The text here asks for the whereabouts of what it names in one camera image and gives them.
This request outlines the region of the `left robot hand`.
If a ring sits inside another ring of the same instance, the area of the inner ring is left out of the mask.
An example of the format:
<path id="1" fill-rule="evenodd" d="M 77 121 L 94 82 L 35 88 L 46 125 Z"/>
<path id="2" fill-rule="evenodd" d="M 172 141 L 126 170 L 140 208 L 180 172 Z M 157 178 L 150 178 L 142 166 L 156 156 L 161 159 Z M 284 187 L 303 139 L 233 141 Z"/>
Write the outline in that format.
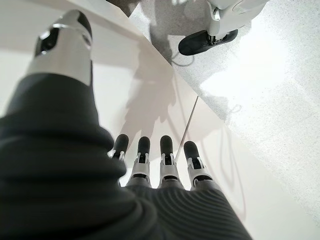
<path id="1" fill-rule="evenodd" d="M 1 239 L 249 240 L 192 141 L 183 146 L 190 190 L 167 135 L 160 139 L 158 188 L 150 184 L 146 136 L 127 185 L 120 185 L 129 139 L 113 139 L 99 124 L 92 40 L 77 9 L 37 39 L 0 120 Z"/>

